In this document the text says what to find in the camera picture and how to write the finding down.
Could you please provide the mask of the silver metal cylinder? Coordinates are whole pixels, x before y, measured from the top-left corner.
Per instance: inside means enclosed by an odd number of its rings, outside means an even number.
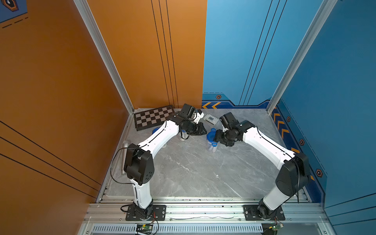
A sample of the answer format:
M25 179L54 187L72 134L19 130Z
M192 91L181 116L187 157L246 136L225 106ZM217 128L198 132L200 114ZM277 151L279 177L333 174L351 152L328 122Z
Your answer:
M123 142L123 146L122 146L122 163L121 163L121 174L122 175L125 175L126 172L124 170L124 166L125 166L125 160L126 160L126 155L127 155L127 150L128 150L128 147L130 146L131 142L129 140L125 140Z

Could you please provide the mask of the left green circuit board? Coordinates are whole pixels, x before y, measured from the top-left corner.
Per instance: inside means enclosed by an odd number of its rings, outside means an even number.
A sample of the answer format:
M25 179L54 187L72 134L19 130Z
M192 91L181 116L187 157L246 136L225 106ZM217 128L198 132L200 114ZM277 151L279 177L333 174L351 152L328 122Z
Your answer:
M153 233L153 224L137 224L136 235L151 235Z

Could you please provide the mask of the blue lid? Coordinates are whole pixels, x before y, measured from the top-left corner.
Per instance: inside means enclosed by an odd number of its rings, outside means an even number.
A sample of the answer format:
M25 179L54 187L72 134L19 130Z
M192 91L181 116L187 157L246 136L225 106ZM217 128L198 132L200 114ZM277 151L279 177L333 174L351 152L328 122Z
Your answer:
M216 129L212 128L210 132L207 133L206 138L209 144L216 146L217 142L214 140L215 135L216 135Z

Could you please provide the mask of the aluminium rail frame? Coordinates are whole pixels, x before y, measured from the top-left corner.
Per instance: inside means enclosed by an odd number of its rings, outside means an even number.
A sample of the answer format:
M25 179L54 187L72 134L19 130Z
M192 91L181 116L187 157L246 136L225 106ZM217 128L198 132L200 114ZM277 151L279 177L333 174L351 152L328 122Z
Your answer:
M80 235L136 235L137 224L153 224L152 235L261 235L262 224L283 224L277 235L333 235L335 230L318 203L302 199L282 205L285 221L247 221L244 205L258 205L246 198L160 197L166 205L164 221L126 221L129 197L115 197L90 204L79 228Z

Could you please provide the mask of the green circuit board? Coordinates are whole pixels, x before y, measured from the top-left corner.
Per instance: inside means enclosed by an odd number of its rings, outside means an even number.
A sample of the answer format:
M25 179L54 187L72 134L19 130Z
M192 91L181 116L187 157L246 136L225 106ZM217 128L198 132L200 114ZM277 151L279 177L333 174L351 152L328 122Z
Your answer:
M136 235L151 235L153 233L153 224L137 224Z
M278 231L283 228L284 228L283 224L277 224L277 225L262 224L263 231L261 232L261 234L262 235L277 235Z

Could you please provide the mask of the right green circuit board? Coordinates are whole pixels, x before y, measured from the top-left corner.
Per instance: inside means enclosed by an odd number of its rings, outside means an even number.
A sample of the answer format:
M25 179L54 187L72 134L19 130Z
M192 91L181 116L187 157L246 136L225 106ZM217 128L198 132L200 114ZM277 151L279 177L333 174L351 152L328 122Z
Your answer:
M263 231L261 232L261 234L262 235L277 235L278 231L283 228L284 228L283 224L277 224L277 225L262 224Z

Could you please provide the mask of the clear plastic cup front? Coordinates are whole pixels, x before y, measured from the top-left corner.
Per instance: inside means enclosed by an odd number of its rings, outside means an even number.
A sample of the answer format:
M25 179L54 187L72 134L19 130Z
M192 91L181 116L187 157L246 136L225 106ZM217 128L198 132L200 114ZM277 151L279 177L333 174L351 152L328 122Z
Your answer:
M155 128L155 129L153 129L153 131L152 131L152 135L154 135L154 134L160 134L162 132L162 128L161 127L158 127L158 128Z

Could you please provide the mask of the black white checkerboard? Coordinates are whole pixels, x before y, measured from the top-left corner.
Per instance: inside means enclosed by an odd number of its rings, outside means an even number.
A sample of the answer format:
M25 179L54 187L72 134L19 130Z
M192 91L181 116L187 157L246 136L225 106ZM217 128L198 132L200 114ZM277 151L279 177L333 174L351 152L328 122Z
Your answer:
M136 112L134 114L135 128L141 131L160 126L174 113L172 105Z

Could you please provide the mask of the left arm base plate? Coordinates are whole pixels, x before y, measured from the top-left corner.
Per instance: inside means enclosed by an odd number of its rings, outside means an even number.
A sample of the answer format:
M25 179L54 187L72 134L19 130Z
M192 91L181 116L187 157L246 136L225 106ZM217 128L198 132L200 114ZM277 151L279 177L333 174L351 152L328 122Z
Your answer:
M166 205L149 205L142 209L135 203L127 205L126 221L152 221L156 219L164 221L166 216Z

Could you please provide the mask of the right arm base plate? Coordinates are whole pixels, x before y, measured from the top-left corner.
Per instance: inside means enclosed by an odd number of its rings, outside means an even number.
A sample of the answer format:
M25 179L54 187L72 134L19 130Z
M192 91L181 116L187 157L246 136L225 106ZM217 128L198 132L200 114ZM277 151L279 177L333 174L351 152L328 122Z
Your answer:
M244 205L243 212L247 221L285 221L282 207L271 211L263 205Z

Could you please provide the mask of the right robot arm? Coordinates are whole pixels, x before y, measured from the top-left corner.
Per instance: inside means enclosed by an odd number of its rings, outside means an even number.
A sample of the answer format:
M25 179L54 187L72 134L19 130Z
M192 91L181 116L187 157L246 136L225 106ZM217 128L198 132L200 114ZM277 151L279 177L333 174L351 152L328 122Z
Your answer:
M221 116L219 120L223 129L217 130L214 141L227 147L242 141L263 154L279 170L275 186L258 203L257 212L262 220L274 219L281 205L297 194L310 181L308 157L300 152L279 145L253 123L238 121L231 112Z

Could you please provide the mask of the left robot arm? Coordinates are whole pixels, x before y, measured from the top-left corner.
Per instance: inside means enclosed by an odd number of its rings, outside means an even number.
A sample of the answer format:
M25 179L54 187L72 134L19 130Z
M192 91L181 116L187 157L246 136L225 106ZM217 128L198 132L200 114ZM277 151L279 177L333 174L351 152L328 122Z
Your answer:
M204 113L191 105L171 114L162 126L145 141L126 148L124 171L130 179L134 191L134 203L130 206L141 220L153 217L153 199L150 193L150 180L155 172L154 158L167 142L180 135L186 140L190 136L203 136L207 131L200 121Z

